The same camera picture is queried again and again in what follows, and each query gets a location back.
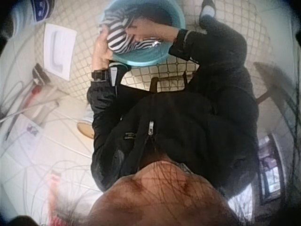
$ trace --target window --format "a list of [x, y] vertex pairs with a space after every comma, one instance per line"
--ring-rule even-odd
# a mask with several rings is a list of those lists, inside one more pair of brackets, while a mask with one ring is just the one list
[[260, 200], [265, 204], [283, 194], [284, 177], [279, 153], [272, 135], [259, 140]]

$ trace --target wristwatch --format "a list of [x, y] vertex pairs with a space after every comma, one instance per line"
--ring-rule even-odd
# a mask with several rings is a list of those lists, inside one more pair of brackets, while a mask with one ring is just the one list
[[92, 72], [92, 79], [98, 82], [111, 82], [111, 73], [109, 69], [95, 70]]

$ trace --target white wall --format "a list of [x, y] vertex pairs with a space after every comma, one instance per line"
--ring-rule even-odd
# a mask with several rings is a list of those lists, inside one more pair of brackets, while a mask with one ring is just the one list
[[281, 0], [250, 0], [256, 5], [263, 24], [267, 27], [273, 47], [275, 63], [295, 82], [295, 66], [292, 29], [294, 14]]
[[[35, 66], [34, 27], [30, 27], [20, 35], [11, 39], [0, 57], [0, 103], [10, 90], [22, 81], [25, 85], [32, 79], [32, 69]], [[13, 97], [21, 89], [18, 84], [8, 96]]]

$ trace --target zipper pull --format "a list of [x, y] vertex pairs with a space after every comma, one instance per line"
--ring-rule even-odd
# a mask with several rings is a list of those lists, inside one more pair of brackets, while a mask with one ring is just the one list
[[150, 121], [150, 125], [149, 125], [149, 135], [153, 135], [154, 134], [154, 121]]

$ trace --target bathroom floor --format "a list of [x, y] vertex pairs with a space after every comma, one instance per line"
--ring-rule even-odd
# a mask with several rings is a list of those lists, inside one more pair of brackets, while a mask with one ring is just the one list
[[[186, 28], [198, 31], [198, 16], [203, 0], [177, 0], [182, 7]], [[86, 101], [87, 89], [91, 80], [91, 55], [94, 42], [98, 36], [97, 17], [108, 6], [108, 0], [57, 0], [55, 10], [47, 23], [64, 26], [78, 32], [71, 63], [70, 81], [65, 81], [55, 75], [50, 75], [52, 82], [62, 91], [80, 100]], [[259, 97], [266, 91], [265, 85], [257, 73], [253, 62], [269, 61], [272, 56], [272, 46], [266, 27], [257, 15], [256, 7], [249, 0], [215, 0], [216, 18], [243, 34], [248, 44], [246, 67], [254, 85], [255, 96]], [[36, 28], [35, 54], [36, 61], [43, 65], [43, 40], [45, 25]], [[174, 56], [166, 61], [143, 68], [133, 68], [127, 73], [122, 84], [138, 89], [149, 90], [152, 77], [173, 77], [171, 81], [158, 84], [158, 92], [176, 91], [184, 88], [181, 75], [188, 75], [198, 68], [193, 62], [186, 62]]]

